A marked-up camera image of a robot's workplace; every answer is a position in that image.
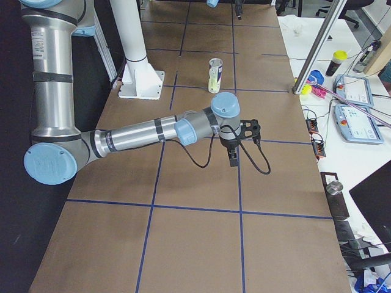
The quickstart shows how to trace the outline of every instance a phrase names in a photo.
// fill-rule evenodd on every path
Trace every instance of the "can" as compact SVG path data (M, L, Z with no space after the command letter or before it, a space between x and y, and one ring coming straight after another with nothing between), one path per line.
M222 60L212 58L209 60L209 81L208 91L210 93L218 93L220 91L222 73Z

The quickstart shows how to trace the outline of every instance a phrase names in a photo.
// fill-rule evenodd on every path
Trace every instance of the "yellow object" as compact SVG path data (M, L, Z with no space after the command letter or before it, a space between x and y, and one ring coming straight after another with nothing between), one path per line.
M334 52L333 54L334 58L339 59L339 60L346 60L348 58L348 53L342 50L338 50Z
M302 95L308 95L310 92L312 92L312 86L309 84L306 84L303 86L303 89L301 90Z

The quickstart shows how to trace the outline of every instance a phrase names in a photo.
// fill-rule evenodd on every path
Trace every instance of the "metal pole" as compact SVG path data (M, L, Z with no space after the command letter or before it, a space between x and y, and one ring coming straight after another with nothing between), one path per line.
M377 267L377 266L382 266L384 264L390 264L390 263L391 263L391 253L386 253L384 255L377 255L377 256L372 256L370 258L359 259L349 264L349 266L352 270L362 270L362 269L366 269L367 267Z
M313 42L312 48L308 54L307 59L304 62L304 66L299 74L298 80L293 86L293 93L299 94L305 82L307 81L308 76L310 75L312 65L315 63L318 54L328 38L330 31L340 16L347 0L334 0L332 1L329 13L323 21L322 27L319 30L318 35L316 36L315 41Z

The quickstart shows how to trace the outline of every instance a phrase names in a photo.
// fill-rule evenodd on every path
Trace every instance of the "floor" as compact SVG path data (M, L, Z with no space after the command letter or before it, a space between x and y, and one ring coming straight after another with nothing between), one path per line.
M302 17L316 17L315 13L321 6L329 6L329 2L324 0L304 0ZM298 15L298 0L296 1L296 7L293 7L293 0L289 2L288 7L285 9L285 12L281 14L284 15ZM381 38L381 33L375 28L375 25L369 20L366 14L362 10L348 11L346 14L349 17L357 20L360 24L359 28L355 29L354 24L347 21L349 27L352 30L353 35L356 40L359 42L361 47L366 47L370 44L372 40Z
M218 57L222 90L261 124L271 174L241 150L229 167L217 139L206 169L168 142L96 161L76 177L31 293L350 292L276 12L244 11L238 21L231 4L149 2L142 27L149 62L166 71L161 98L113 90L97 128L208 107L208 61ZM196 161L210 142L188 147Z

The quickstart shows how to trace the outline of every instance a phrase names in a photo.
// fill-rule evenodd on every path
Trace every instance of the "office chair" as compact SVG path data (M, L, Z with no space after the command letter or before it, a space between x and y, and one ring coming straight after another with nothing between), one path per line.
M348 16L346 16L346 12L348 10L358 10L361 9L362 7L368 6L372 3L374 3L375 0L348 0L339 16L339 18L350 21L351 23L354 23L354 28L357 29L360 25L357 20L354 20ZM330 6L322 6L321 8L330 8ZM325 9L319 9L316 12L316 16L319 16L320 12L327 13L329 12L328 10Z

